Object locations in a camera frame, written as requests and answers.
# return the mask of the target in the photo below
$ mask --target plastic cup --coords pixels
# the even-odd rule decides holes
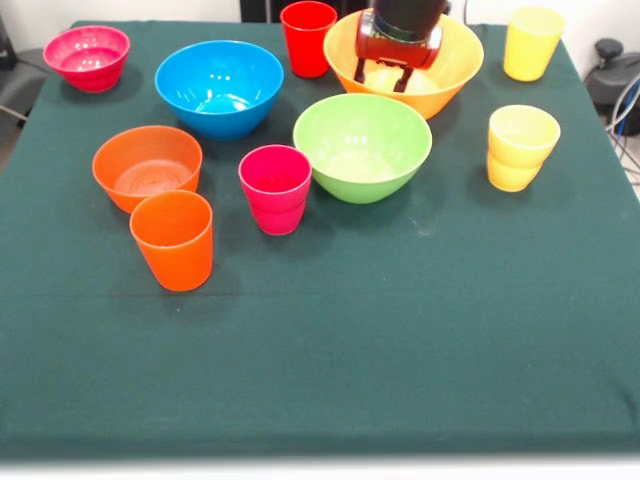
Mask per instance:
[[[489,119],[489,181],[505,192],[524,190],[559,139],[560,125],[544,110],[528,105],[499,108]]]
[[[293,73],[304,78],[327,73],[324,37],[337,19],[335,9],[321,2],[297,2],[282,10],[280,21]]]
[[[211,275],[213,210],[200,195],[171,190],[148,197],[131,214],[129,228],[167,290],[193,290]]]
[[[311,163],[293,147],[267,145],[249,152],[238,166],[251,214],[267,235],[294,232],[311,186]]]
[[[198,188],[202,149],[178,128],[148,125],[107,140],[93,157],[93,177],[127,213],[146,197]]]
[[[521,82],[544,75],[564,32],[564,18],[544,7],[522,7],[509,20],[504,53],[505,73]]]

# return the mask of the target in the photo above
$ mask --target orange cup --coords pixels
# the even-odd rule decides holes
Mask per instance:
[[[129,228],[167,290],[193,290],[211,275],[213,209],[204,197],[186,190],[152,195],[133,210]]]
[[[107,140],[93,157],[93,177],[127,213],[150,195],[198,189],[202,149],[178,128],[149,125]]]

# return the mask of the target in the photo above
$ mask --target pink bowl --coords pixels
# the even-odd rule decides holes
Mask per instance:
[[[117,28],[89,25],[62,32],[42,56],[78,90],[100,93],[118,83],[130,47],[129,37]]]

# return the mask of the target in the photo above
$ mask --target cup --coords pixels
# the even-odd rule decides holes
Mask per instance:
[[[564,18],[544,7],[522,7],[509,20],[504,53],[505,73],[521,82],[544,75],[564,32]]]
[[[133,210],[129,229],[167,290],[193,290],[211,275],[213,210],[197,193],[171,190],[146,198]]]
[[[505,192],[524,190],[559,139],[560,125],[544,110],[528,105],[499,108],[489,119],[489,181]]]
[[[280,22],[293,73],[304,78],[327,73],[324,37],[337,19],[335,9],[322,2],[296,2],[282,10]]]
[[[238,166],[251,214],[267,235],[294,232],[311,186],[311,163],[286,145],[266,145],[249,152]]]

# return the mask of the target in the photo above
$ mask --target plastic bowl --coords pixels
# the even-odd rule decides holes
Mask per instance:
[[[117,28],[90,25],[62,32],[47,44],[42,56],[78,90],[101,93],[118,83],[130,47],[129,37]]]
[[[148,125],[107,140],[93,157],[93,177],[127,213],[145,198],[169,190],[198,189],[202,149],[178,128]]]
[[[342,94],[305,110],[293,141],[329,193],[372,203],[405,185],[431,151],[431,129],[414,109],[378,95]]]
[[[375,93],[395,98],[415,108],[424,118],[436,115],[480,70],[484,50],[478,37],[464,24],[441,15],[442,47],[435,63],[413,72],[404,93],[393,87],[402,75],[400,68],[367,61],[364,85],[356,82],[356,30],[360,12],[336,23],[325,37],[324,52],[329,65],[347,92]]]
[[[217,140],[249,134],[267,116],[282,88],[280,61],[262,47],[211,41],[167,57],[156,89],[175,115],[196,132]]]

